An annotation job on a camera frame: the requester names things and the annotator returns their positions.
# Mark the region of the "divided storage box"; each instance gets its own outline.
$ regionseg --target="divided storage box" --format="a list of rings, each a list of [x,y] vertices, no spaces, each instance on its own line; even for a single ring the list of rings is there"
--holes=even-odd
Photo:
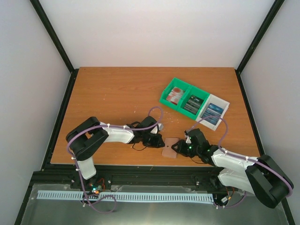
[[[168,95],[172,91],[172,89],[175,87],[184,91],[184,94],[181,97],[181,99],[179,100],[177,105],[166,100]],[[184,109],[185,104],[188,102],[189,98],[192,95],[195,95],[196,97],[203,100],[203,103],[201,104],[196,115],[194,115],[191,112]],[[229,102],[226,102],[226,101],[220,99],[219,97],[214,96],[210,93],[207,93],[206,91],[203,91],[200,88],[190,85],[178,78],[173,78],[173,80],[169,83],[169,85],[163,91],[159,101],[160,101],[160,103],[162,103],[162,104],[164,104],[164,105],[166,105],[166,106],[168,106],[168,107],[170,107],[170,108],[172,108],[172,109],[174,109],[196,121],[199,121],[203,117],[203,115],[204,115],[205,111],[207,110],[207,108],[209,107],[210,103],[223,109],[223,112],[220,116],[221,118],[224,116],[224,114],[227,111],[228,106],[229,106]],[[219,124],[221,123],[221,120],[218,120],[216,125],[214,125],[206,120],[202,120],[200,123],[212,130],[216,130],[217,127],[219,126]]]

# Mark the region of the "gray floor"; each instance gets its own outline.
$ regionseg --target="gray floor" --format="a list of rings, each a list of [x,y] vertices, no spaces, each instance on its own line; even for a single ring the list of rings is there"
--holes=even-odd
[[[65,190],[64,185],[38,185],[33,188],[22,225],[287,225],[281,205],[269,209],[250,196],[236,208],[216,210],[213,205],[196,203],[119,202],[115,212],[102,215],[79,201],[36,200],[38,190]],[[186,188],[130,187],[123,192],[186,193]],[[239,194],[231,199],[238,201]],[[109,210],[112,202],[101,202],[97,209]]]

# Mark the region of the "brown wooden surface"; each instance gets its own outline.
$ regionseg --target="brown wooden surface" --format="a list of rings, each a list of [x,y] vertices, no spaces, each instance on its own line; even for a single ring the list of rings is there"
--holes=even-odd
[[[161,132],[167,137],[184,138],[184,130],[195,121],[159,103],[168,83],[177,77],[214,94],[228,102],[224,116],[229,133],[222,146],[249,156],[259,156],[248,114],[233,68],[174,68],[174,67],[82,67],[69,101],[65,118],[51,159],[53,164],[71,164],[66,152],[65,137],[90,116],[104,123],[124,125],[142,121],[148,110],[159,105],[164,110]],[[151,114],[158,118],[159,110]],[[217,144],[225,131],[223,123],[216,131],[199,125],[206,139]],[[161,156],[162,149],[146,148],[136,151],[131,145],[104,143],[94,154],[94,163],[101,165],[171,165],[202,166],[190,158],[178,155],[176,159]]]

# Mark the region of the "table top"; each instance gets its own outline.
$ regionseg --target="table top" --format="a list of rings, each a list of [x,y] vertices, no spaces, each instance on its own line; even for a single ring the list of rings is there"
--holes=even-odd
[[[66,135],[91,116],[96,116],[104,123],[124,125],[142,121],[151,107],[159,105],[164,110],[164,129],[161,132],[163,139],[183,139],[184,130],[189,129],[195,121],[159,102],[160,95],[174,77],[230,102],[224,115],[229,132],[222,146],[239,154],[259,156],[234,68],[81,67],[51,163],[73,163],[66,152]],[[159,114],[159,110],[156,109],[151,116],[158,119]],[[223,123],[216,131],[203,125],[199,125],[198,128],[203,131],[210,144],[217,144],[225,132]],[[135,145],[137,149],[142,147],[141,144]],[[104,143],[93,159],[98,165],[204,166],[181,155],[173,159],[163,157],[161,153],[161,148],[136,151],[132,145],[111,142]],[[195,157],[194,160],[200,162],[199,158]]]

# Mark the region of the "white wall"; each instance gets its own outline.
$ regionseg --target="white wall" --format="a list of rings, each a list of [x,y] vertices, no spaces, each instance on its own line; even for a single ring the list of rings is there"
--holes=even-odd
[[[294,182],[288,202],[296,224],[300,224],[299,9],[300,1],[285,1],[242,73],[264,149]]]
[[[41,0],[75,67],[237,67],[273,2]]]
[[[0,1],[0,220],[40,170],[69,73],[29,0]]]

